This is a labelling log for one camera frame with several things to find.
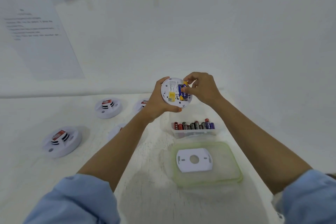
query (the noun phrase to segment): forearm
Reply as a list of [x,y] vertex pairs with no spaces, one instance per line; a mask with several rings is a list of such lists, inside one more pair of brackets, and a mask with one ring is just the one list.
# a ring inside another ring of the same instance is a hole
[[212,108],[272,193],[282,191],[311,167],[298,155],[254,124],[226,99]]
[[145,112],[139,112],[86,162],[78,174],[92,175],[107,181],[114,191],[149,121]]

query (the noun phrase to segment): hand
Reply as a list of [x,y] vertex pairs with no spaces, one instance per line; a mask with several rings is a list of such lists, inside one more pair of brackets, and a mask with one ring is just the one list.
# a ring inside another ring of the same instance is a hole
[[182,108],[166,103],[161,96],[161,84],[167,80],[169,76],[158,80],[155,84],[152,95],[150,96],[146,106],[140,111],[145,115],[149,122],[153,122],[157,117],[164,112],[180,112]]
[[181,91],[195,95],[200,101],[209,106],[222,98],[213,76],[208,73],[192,72],[183,80],[188,81],[188,84],[193,83],[193,85],[192,87],[183,87]]

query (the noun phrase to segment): person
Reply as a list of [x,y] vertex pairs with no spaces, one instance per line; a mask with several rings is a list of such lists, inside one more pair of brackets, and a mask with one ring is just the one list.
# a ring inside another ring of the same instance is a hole
[[[119,223],[114,190],[146,126],[164,112],[180,112],[165,103],[156,82],[146,106],[74,176],[62,179],[40,199],[24,223]],[[212,107],[264,183],[286,223],[336,223],[336,181],[254,124],[221,96],[208,73],[184,78],[182,91]]]

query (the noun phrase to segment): person's left arm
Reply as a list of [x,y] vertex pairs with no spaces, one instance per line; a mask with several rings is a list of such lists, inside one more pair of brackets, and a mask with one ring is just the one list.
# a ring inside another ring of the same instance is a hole
[[62,179],[44,195],[24,224],[120,223],[113,194],[146,126],[166,111],[181,108],[165,103],[158,80],[146,106],[74,176]]

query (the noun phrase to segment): sleeve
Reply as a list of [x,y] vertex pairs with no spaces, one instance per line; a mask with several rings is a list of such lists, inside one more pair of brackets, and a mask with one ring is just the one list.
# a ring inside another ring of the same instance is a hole
[[108,182],[76,174],[63,178],[44,195],[24,224],[119,224],[117,201]]
[[286,224],[336,223],[336,180],[309,170],[276,194],[272,203]]

